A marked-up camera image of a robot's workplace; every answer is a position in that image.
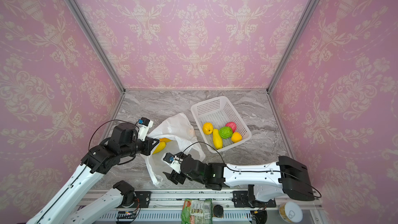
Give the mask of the yellow toy lemon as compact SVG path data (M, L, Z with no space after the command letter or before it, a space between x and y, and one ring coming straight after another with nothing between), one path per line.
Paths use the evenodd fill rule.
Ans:
M218 129L213 129L212 132L212 141L215 149L222 149L223 148L223 140L222 137L219 134Z

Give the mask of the yellow toy banana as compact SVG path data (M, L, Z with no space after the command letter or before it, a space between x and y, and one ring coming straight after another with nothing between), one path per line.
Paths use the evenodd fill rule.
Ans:
M157 147L153 150L152 154L157 154L157 153L161 152L165 147L166 147L166 142L159 142Z

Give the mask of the green toy apple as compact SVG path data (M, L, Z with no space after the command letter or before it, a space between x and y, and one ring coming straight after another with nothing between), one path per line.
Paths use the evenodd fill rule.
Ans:
M229 139L233 135L233 129L231 127L224 126L219 129L219 135L222 139Z

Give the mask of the small orange toy fruit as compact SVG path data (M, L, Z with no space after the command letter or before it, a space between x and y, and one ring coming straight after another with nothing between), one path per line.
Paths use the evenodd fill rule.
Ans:
M231 136L231 141L233 143L238 143L243 139L242 135L238 132L234 132L233 135Z

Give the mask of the yellow toy orange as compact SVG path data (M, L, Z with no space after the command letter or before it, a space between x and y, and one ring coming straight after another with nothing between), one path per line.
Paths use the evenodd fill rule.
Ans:
M203 124L202 130L205 135L210 135L213 133L214 127L210 122L206 122Z

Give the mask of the red toy apple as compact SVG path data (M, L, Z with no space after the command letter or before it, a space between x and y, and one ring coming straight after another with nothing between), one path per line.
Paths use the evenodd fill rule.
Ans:
M235 122L228 122L225 126L231 128L232 132L235 132L237 129L237 125Z

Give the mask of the white plastic bag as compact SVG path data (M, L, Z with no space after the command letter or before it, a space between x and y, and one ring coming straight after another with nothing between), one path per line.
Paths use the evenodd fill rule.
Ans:
M164 173L170 173L172 169L163 161L163 156L170 152L176 154L184 152L194 159L204 161L206 155L198 143L194 127L184 113L169 117L159 124L150 134L150 138L171 140L165 148L150 156L142 156L150 176L150 181L156 188L171 188L175 185L169 181Z

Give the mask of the orange toy mango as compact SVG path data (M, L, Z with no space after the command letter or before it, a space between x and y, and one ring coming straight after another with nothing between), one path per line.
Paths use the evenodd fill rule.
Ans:
M168 142L171 142L171 140L168 138L161 138L160 142L168 143Z

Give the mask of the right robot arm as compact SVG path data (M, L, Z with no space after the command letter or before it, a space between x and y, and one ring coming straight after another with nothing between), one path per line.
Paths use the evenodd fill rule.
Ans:
M211 190L246 185L250 207L284 195L296 201L314 201L316 198L307 166L287 156L254 166L204 163L182 152L166 153L162 160L172 168L171 173L165 173L166 178L176 185L184 184L186 179Z

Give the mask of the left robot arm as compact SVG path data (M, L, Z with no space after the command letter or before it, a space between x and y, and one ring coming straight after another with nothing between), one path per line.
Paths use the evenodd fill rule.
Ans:
M34 217L29 224L93 224L108 211L119 206L132 206L139 202L134 188L122 180L108 192L80 210L78 203L88 191L121 159L133 161L137 155L148 156L159 144L158 139L147 136L153 121L141 118L137 123L121 121L112 135L89 148L80 165L65 185Z

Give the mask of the green snack packet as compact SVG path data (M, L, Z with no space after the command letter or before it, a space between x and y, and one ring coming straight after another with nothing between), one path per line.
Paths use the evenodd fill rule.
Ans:
M212 200L185 199L181 211L182 224L212 224Z

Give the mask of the white plastic basket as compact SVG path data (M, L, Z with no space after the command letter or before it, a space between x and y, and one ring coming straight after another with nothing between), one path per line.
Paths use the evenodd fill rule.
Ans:
M226 151L243 144L252 138L250 129L245 124L230 100L225 96L218 96L199 102L191 106L191 113L200 129L200 133L204 141L211 146L209 148L210 152L215 153L216 151ZM242 140L234 143L230 138L224 139L223 147L221 149L216 149L214 147L212 135L207 135L203 131L203 125L207 122L211 123L217 130L220 130L229 122L234 122L237 126L236 132L242 136Z

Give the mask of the white lid tin can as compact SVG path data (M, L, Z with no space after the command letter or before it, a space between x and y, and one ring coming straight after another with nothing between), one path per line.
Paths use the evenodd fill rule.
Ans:
M297 224L303 220L303 211L297 203L285 202L279 206L279 215L290 224Z

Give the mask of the dark jar on rail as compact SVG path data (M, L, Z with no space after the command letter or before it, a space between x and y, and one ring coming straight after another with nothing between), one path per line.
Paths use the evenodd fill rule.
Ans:
M223 209L223 206L221 206L221 205L215 205L215 206L213 207L212 213L213 213L213 216L214 216L215 218L223 218L223 216L224 216L224 209Z

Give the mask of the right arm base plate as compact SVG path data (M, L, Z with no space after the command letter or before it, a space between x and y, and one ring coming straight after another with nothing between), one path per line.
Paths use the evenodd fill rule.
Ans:
M232 202L234 203L235 208L243 208L243 207L249 207L249 208L269 208L270 207L270 208L272 208L272 207L276 207L275 200L261 202L261 201L255 199L254 193L250 190L233 191L232 194L233 194Z

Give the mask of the aluminium front rail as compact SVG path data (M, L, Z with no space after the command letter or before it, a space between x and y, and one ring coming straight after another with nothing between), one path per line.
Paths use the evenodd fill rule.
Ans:
M214 224L285 224L279 215L279 206L291 202L288 197L274 199L276 207L272 208L235 208L232 202L233 191L244 191L243 188L212 191L208 189L158 189L151 191L148 208L116 207L101 216L93 224L180 224L181 211L185 199L212 200L212 208L221 205L224 209L223 218L215 218ZM75 208L77 211L94 202L105 194L103 191L88 193Z

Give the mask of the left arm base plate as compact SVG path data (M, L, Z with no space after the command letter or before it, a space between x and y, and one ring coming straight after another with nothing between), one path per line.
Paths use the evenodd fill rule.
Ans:
M135 191L132 197L123 203L124 208L148 208L151 200L151 191Z

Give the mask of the left aluminium corner post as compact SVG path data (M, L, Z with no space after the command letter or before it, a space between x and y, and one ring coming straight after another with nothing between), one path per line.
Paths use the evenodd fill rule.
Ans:
M95 36L93 29L91 28L88 20L86 19L82 8L79 6L77 0L64 0L70 10L70 12L75 17L77 23L85 34L87 40L91 44L94 52L97 54L98 58L102 62L109 76L111 77L113 83L119 90L121 94L125 93L125 87L121 82L119 76L116 73L112 63L108 59L105 49L100 45L98 38Z

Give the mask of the aluminium corner post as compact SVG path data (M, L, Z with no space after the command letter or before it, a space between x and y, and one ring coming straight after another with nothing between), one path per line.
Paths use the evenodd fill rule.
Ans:
M125 87L121 82L119 76L116 73L112 63L108 59L105 49L100 45L98 38L95 36L93 29L91 28L88 20L86 19L82 8L79 6L77 0L64 0L70 10L70 12L75 17L77 23L85 34L87 40L91 44L94 52L97 54L98 58L102 62L109 76L111 77L113 83L119 90L121 94L125 93Z
M282 59L279 65L276 67L275 73L271 79L269 87L267 88L268 95L271 95L275 90L276 85L288 63L290 56L292 55L297 43L299 42L303 32L306 29L307 24L309 23L312 14L315 11L320 0L308 0L306 6L304 7L303 13L298 21L298 24L288 42L287 48L283 53Z

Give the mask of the right aluminium corner post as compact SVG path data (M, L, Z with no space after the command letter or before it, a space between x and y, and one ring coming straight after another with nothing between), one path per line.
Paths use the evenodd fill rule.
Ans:
M303 32L306 29L307 24L309 23L312 14L315 11L320 0L308 0L306 6L304 7L303 13L298 21L298 24L288 42L287 48L283 53L282 59L279 65L276 67L275 73L271 79L269 87L267 88L268 95L271 95L275 90L276 85L288 63L290 56L292 55L297 43L299 42Z

